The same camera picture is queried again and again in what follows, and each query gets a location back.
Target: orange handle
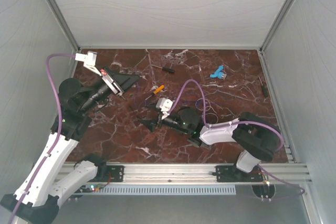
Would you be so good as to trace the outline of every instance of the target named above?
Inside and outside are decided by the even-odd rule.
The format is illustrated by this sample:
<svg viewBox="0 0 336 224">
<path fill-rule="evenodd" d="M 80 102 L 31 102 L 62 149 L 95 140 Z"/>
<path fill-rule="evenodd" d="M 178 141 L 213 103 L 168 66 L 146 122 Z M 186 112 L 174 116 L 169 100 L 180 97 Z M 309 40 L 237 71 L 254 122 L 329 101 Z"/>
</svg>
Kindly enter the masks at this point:
<svg viewBox="0 0 336 224">
<path fill-rule="evenodd" d="M 157 93 L 159 93 L 163 89 L 164 89 L 164 85 L 159 86 L 158 89 L 153 92 L 154 95 L 157 94 Z"/>
</svg>

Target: blue object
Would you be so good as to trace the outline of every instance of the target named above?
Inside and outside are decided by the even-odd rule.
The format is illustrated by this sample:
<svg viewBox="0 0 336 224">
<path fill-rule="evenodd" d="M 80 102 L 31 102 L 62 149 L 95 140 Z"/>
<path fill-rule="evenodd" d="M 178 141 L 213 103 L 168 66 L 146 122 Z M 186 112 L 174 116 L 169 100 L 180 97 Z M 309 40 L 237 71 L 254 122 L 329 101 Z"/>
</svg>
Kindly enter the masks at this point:
<svg viewBox="0 0 336 224">
<path fill-rule="evenodd" d="M 214 74 L 210 74 L 210 78 L 216 78 L 217 77 L 219 79 L 225 79 L 226 74 L 224 72 L 222 72 L 223 69 L 224 69 L 223 66 L 219 66 Z"/>
</svg>

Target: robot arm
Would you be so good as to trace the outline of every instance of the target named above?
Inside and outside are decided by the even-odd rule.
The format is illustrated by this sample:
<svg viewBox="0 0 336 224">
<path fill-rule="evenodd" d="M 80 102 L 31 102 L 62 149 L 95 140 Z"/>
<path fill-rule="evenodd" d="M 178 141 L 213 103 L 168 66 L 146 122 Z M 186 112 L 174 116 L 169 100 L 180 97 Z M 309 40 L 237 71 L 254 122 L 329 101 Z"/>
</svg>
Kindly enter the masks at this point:
<svg viewBox="0 0 336 224">
<path fill-rule="evenodd" d="M 84 62 L 84 67 L 98 74 L 101 78 L 89 87 L 75 79 L 64 80 L 59 86 L 59 100 L 62 108 L 61 136 L 50 154 L 48 150 L 54 144 L 58 130 L 58 117 L 51 127 L 46 147 L 26 180 L 14 194 L 5 195 L 0 205 L 13 211 L 22 195 L 25 195 L 16 215 L 33 224 L 49 224 L 55 219 L 59 207 L 81 185 L 97 177 L 104 176 L 106 162 L 95 155 L 89 155 L 81 164 L 62 180 L 54 183 L 63 163 L 77 146 L 89 127 L 91 118 L 87 116 L 100 102 L 110 94 L 122 95 L 133 86 L 139 76 L 123 74 L 109 68 L 98 70 L 95 67 L 96 53 L 76 54 L 76 60 Z M 33 173 L 38 173 L 29 189 L 25 191 Z"/>
<path fill-rule="evenodd" d="M 209 147 L 215 143 L 237 142 L 245 150 L 239 155 L 234 168 L 243 173 L 250 173 L 261 161 L 271 162 L 279 143 L 277 135 L 263 127 L 241 123 L 253 121 L 265 124 L 276 131 L 279 129 L 271 123 L 249 113 L 242 113 L 239 118 L 230 122 L 210 124 L 206 127 L 201 116 L 190 107 L 183 107 L 175 114 L 169 114 L 173 102 L 166 98 L 160 98 L 155 107 L 159 116 L 155 120 L 139 121 L 150 131 L 156 126 L 166 125 L 174 130 L 187 134 L 188 140 L 196 147 Z"/>
</svg>

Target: brown marble table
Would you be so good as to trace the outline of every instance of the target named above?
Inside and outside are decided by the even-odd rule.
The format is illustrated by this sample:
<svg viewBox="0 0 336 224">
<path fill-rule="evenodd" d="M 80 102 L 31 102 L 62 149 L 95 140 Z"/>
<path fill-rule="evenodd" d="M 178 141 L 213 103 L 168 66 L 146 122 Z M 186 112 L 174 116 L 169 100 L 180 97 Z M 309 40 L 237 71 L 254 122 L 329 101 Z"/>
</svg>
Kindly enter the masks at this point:
<svg viewBox="0 0 336 224">
<path fill-rule="evenodd" d="M 218 143 L 211 147 L 196 148 L 187 136 L 162 127 L 151 133 L 137 118 L 155 118 L 155 112 L 144 108 L 144 99 L 160 85 L 165 89 L 147 104 L 160 97 L 176 99 L 181 86 L 188 79 L 198 81 L 211 103 L 207 122 L 225 122 L 249 111 L 272 123 L 277 123 L 270 97 L 261 91 L 258 76 L 264 81 L 257 51 L 253 50 L 131 50 L 99 49 L 96 66 L 108 66 L 123 73 L 141 76 L 125 95 L 111 97 L 100 112 L 91 113 L 92 123 L 67 161 L 78 161 L 89 153 L 96 153 L 110 162 L 129 163 L 233 163 L 242 148 L 236 143 Z M 175 69 L 167 73 L 152 65 Z M 225 80 L 209 77 L 219 65 L 227 73 Z M 98 76 L 78 63 L 75 72 L 85 85 L 94 83 Z M 178 105 L 195 106 L 201 97 L 196 85 L 187 85 Z M 284 150 L 274 162 L 287 162 Z"/>
</svg>

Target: black screwdriver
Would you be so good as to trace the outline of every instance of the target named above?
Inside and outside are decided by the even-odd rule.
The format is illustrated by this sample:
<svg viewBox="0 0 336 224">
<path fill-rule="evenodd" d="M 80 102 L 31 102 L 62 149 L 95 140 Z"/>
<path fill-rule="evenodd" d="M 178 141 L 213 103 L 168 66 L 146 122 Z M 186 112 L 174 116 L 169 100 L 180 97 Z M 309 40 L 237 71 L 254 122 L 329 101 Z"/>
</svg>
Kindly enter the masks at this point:
<svg viewBox="0 0 336 224">
<path fill-rule="evenodd" d="M 261 90 L 262 90 L 262 92 L 263 92 L 263 94 L 264 94 L 264 97 L 268 97 L 267 89 L 266 89 L 266 87 L 262 84 L 262 81 L 261 81 L 260 76 L 258 76 L 258 77 L 259 77 L 259 80 L 260 80 L 260 83 L 261 83 Z"/>
<path fill-rule="evenodd" d="M 175 73 L 175 70 L 174 70 L 174 69 L 171 69 L 171 68 L 159 67 L 159 66 L 156 66 L 156 65 L 153 65 L 153 64 L 152 64 L 152 66 L 153 66 L 153 67 L 157 67 L 157 68 L 161 68 L 162 70 L 167 71 L 167 72 L 169 72 L 169 73 Z"/>
</svg>

